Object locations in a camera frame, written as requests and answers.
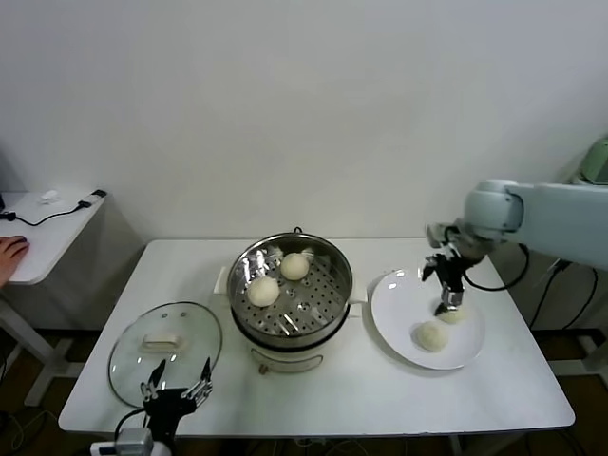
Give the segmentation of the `person's bare hand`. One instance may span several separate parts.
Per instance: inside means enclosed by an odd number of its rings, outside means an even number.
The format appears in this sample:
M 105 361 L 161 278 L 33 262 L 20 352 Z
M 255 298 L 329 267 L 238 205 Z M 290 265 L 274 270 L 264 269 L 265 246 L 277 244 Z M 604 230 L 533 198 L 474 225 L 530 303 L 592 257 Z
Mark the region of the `person's bare hand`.
M 14 275 L 29 251 L 29 242 L 23 236 L 0 239 L 0 287 L 3 288 Z

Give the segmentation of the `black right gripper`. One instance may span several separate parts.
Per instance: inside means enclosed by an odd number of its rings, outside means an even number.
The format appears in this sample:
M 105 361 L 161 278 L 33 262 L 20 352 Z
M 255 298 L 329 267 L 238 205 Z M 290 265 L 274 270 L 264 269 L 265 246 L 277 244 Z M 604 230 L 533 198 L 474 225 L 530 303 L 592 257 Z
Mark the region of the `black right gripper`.
M 466 271 L 475 265 L 475 261 L 453 254 L 437 254 L 425 257 L 420 273 L 422 281 L 437 275 L 444 286 L 440 295 L 440 304 L 434 311 L 435 316 L 457 311 L 463 300 L 463 278 Z

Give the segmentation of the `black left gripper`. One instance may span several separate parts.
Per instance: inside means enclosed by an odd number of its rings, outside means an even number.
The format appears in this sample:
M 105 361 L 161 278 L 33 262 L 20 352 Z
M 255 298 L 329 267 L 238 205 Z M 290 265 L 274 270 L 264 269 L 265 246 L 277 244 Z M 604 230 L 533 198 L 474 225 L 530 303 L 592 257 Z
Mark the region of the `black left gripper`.
M 205 361 L 199 380 L 189 389 L 161 389 L 157 391 L 166 366 L 163 359 L 140 383 L 143 408 L 149 428 L 176 428 L 180 420 L 197 409 L 197 402 L 205 402 L 213 391 L 211 358 Z

